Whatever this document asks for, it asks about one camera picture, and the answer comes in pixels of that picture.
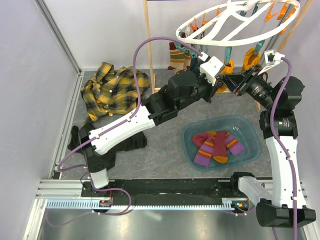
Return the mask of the mustard yellow sock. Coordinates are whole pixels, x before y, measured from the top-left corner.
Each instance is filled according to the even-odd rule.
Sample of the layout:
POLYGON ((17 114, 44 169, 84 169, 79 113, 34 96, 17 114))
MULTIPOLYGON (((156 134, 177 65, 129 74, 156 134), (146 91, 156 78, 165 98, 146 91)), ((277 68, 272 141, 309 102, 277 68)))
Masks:
POLYGON ((244 55, 241 71, 244 72, 251 67, 258 65, 261 60, 261 53, 255 54, 255 48, 250 48, 244 55))
MULTIPOLYGON (((228 75, 228 74, 232 74, 234 72, 234 61, 233 60, 229 60, 228 65, 225 65, 224 69, 220 72, 221 75, 228 75)), ((216 93, 223 93, 224 91, 227 90, 227 86, 225 84, 222 84, 222 86, 220 86, 216 93)))

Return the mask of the maroon purple striped sock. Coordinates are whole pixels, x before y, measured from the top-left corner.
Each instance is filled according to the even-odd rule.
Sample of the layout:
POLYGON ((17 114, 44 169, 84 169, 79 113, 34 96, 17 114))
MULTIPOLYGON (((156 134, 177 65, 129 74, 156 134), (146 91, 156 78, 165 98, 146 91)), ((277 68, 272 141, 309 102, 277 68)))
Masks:
POLYGON ((214 137, 208 132, 198 133, 192 137, 192 142, 198 147, 193 162, 208 167, 214 149, 214 137))
POLYGON ((228 131, 208 131, 214 137, 213 159, 221 164, 228 162, 229 151, 234 157, 245 150, 245 147, 228 131))

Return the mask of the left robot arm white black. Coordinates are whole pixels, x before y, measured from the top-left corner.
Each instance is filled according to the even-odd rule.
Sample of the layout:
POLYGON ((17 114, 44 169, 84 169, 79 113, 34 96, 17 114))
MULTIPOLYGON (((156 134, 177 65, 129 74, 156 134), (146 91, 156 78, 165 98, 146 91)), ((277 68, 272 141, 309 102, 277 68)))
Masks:
POLYGON ((115 153, 138 149, 145 143, 143 131, 177 117, 178 112, 203 99, 210 102, 218 90, 217 71, 199 74, 180 70, 166 85, 128 114, 100 128, 89 124, 78 132, 92 191, 99 197, 110 191, 107 171, 115 165, 115 153))

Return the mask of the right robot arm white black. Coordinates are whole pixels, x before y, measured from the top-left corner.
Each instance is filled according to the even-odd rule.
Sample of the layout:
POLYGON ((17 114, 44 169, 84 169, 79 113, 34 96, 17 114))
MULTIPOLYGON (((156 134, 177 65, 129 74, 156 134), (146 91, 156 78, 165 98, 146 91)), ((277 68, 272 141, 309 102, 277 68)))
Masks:
POLYGON ((303 83, 291 73, 272 87, 263 77, 260 66, 241 73, 219 75, 216 79, 238 97, 249 94, 265 110, 259 125, 267 145, 272 170, 272 192, 268 192, 249 173, 234 173, 229 191, 235 197, 245 194, 255 205, 260 226, 300 228, 316 220, 308 208, 300 185, 297 146, 298 126, 294 114, 302 100, 303 83))

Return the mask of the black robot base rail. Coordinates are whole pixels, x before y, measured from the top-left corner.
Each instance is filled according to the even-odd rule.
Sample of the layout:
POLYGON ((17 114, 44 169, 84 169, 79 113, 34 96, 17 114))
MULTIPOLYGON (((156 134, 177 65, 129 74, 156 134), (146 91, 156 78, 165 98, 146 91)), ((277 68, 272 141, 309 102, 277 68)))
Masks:
POLYGON ((137 205, 221 204, 223 199, 247 203, 248 197, 228 178, 116 179, 106 189, 119 188, 137 205))

